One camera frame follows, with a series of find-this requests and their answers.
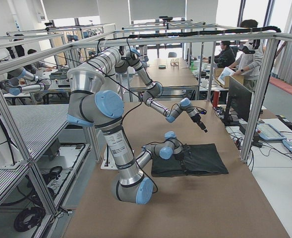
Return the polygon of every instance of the label sticker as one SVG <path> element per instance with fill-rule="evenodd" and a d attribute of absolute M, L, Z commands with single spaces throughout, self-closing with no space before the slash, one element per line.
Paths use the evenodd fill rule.
<path fill-rule="evenodd" d="M 116 132 L 112 135 L 105 135 L 104 137 L 114 157 L 119 157 L 127 153 L 127 147 L 122 131 Z"/>

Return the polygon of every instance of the cardboard box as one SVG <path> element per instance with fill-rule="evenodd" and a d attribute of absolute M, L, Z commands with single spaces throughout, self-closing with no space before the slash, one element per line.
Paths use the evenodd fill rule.
<path fill-rule="evenodd" d="M 230 76 L 225 76 L 224 77 L 224 84 L 218 81 L 219 76 L 223 72 L 223 68 L 216 68 L 214 70 L 214 77 L 215 80 L 223 87 L 223 88 L 228 88 L 230 86 Z M 244 84 L 244 75 L 234 75 L 232 76 L 234 79 L 236 79 L 238 82 L 241 84 Z"/>

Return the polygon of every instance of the black cloth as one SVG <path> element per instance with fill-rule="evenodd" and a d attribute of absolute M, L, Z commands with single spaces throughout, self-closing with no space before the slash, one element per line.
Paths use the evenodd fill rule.
<path fill-rule="evenodd" d="M 235 62 L 234 52 L 231 47 L 226 46 L 226 49 L 221 51 L 218 56 L 214 56 L 214 62 L 217 63 L 218 68 L 225 68 Z"/>
<path fill-rule="evenodd" d="M 175 177 L 184 175 L 219 175 L 228 174 L 228 170 L 222 162 L 217 152 L 215 144 L 205 145 L 184 145 L 184 168 L 182 162 L 178 161 L 174 155 L 170 159 L 164 160 L 159 155 L 154 155 L 151 175 L 153 177 Z"/>

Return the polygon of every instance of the computer monitor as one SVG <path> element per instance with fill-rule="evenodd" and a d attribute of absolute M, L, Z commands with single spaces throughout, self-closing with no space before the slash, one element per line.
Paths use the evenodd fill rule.
<path fill-rule="evenodd" d="M 245 121 L 248 121 L 251 96 L 252 92 L 250 92 L 244 85 L 230 76 L 228 101 L 224 115 L 225 125 L 231 125 L 231 122 L 233 121 L 231 120 L 233 116 L 230 115 L 230 110 L 235 111 L 231 112 L 232 115 L 237 114 L 238 118 L 242 118 Z"/>

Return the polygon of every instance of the workbench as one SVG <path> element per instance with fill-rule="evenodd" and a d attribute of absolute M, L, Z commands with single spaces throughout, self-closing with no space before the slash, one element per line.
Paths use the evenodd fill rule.
<path fill-rule="evenodd" d="M 171 107 L 173 102 L 163 102 Z M 65 238 L 287 238 L 288 233 L 256 182 L 225 127 L 206 101 L 202 116 L 208 133 L 182 113 L 173 124 L 145 105 L 133 110 L 123 122 L 137 156 L 141 146 L 164 141 L 173 130 L 182 143 L 215 143 L 229 174 L 154 178 L 158 193 L 146 205 L 120 202 L 111 194 L 117 171 L 96 166 Z M 126 103 L 125 111 L 137 103 Z M 151 162 L 145 167 L 150 175 Z"/>
<path fill-rule="evenodd" d="M 146 67 L 146 70 L 150 78 L 161 83 L 164 91 L 191 90 L 195 91 L 195 95 L 198 95 L 198 82 L 187 67 L 185 60 L 179 58 L 179 66 L 172 66 L 170 65 L 171 59 L 155 59 L 148 62 L 149 67 Z M 165 65 L 166 68 L 159 69 L 160 65 Z M 136 93 L 147 90 L 138 75 L 133 75 L 129 89 Z"/>

